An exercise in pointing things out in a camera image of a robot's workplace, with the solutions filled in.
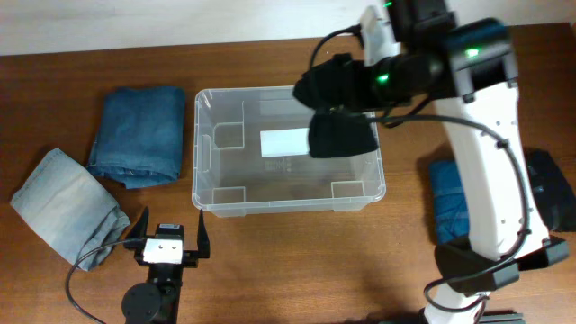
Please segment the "teal blue garment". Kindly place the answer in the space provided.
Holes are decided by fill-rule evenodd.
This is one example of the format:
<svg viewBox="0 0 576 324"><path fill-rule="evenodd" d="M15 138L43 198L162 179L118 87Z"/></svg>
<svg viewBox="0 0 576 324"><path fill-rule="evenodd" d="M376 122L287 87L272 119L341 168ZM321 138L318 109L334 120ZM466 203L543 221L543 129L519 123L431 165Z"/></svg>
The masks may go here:
<svg viewBox="0 0 576 324"><path fill-rule="evenodd" d="M428 171L437 242L445 244L467 236L470 230L469 213L457 164L450 160L440 160L433 162Z"/></svg>

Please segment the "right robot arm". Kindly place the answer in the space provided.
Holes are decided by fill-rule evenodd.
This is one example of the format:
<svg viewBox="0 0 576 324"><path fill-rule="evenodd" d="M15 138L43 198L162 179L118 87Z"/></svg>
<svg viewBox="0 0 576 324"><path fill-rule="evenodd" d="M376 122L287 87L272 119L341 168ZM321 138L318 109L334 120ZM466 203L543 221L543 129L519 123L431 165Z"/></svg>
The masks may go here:
<svg viewBox="0 0 576 324"><path fill-rule="evenodd" d="M293 94L312 109L313 158L372 152L372 130L405 122L441 122L454 152L469 211L468 234L438 245L440 278L424 290L426 306L408 323L517 323L514 312L487 314L491 293L523 271L569 255L537 208L518 130L518 64L508 28L493 18L460 24L444 0L386 1L347 28L364 58L337 54L311 62ZM433 115L420 96L433 104Z"/></svg>

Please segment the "small black garment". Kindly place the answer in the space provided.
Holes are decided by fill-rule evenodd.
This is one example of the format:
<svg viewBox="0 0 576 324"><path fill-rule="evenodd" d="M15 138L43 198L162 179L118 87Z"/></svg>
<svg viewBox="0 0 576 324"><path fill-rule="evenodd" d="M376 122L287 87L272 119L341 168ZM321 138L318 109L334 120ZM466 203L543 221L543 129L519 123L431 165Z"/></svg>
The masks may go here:
<svg viewBox="0 0 576 324"><path fill-rule="evenodd" d="M364 115L315 114L308 134L312 158L349 158L373 152L379 144Z"/></svg>

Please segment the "large black garment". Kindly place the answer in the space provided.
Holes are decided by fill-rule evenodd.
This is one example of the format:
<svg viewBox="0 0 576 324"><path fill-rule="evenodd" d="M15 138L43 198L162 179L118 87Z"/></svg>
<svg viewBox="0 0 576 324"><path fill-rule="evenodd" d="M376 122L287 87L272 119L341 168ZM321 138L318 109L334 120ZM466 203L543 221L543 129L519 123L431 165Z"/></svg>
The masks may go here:
<svg viewBox="0 0 576 324"><path fill-rule="evenodd" d="M552 156L545 150L529 149L526 167L535 205L546 227L574 232L575 194Z"/></svg>

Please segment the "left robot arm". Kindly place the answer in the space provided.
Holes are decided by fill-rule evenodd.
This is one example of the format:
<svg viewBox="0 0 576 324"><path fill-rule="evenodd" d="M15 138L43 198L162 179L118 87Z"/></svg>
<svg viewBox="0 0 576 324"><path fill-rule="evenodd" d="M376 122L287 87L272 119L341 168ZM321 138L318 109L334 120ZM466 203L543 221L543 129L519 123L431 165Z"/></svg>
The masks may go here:
<svg viewBox="0 0 576 324"><path fill-rule="evenodd" d="M196 250L184 249L185 228L182 225L161 223L150 236L148 221L149 210L146 209L123 244L134 252L138 265L148 269L148 277L124 294L122 314L126 324L176 324L184 270L196 268L201 259L211 256L203 213L199 213Z"/></svg>

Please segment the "light blue jeans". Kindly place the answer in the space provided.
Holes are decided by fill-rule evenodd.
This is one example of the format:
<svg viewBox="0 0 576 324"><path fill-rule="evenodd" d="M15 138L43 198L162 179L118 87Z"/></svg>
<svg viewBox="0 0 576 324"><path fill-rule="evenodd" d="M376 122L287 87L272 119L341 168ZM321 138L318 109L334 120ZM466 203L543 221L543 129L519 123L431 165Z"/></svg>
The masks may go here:
<svg viewBox="0 0 576 324"><path fill-rule="evenodd" d="M46 154L10 204L70 264L118 240L131 224L107 190L58 148Z"/></svg>

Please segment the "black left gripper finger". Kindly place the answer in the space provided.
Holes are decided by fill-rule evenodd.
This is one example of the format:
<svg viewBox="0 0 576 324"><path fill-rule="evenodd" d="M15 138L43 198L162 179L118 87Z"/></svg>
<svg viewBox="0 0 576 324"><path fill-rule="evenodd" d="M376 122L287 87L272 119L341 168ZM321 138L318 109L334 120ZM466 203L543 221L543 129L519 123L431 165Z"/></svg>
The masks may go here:
<svg viewBox="0 0 576 324"><path fill-rule="evenodd" d="M149 222L149 208L146 207L125 238L144 239L147 235L148 222Z"/></svg>
<svg viewBox="0 0 576 324"><path fill-rule="evenodd" d="M199 212L198 229L197 229L197 256L198 258L211 257L211 243L205 227L203 210Z"/></svg>

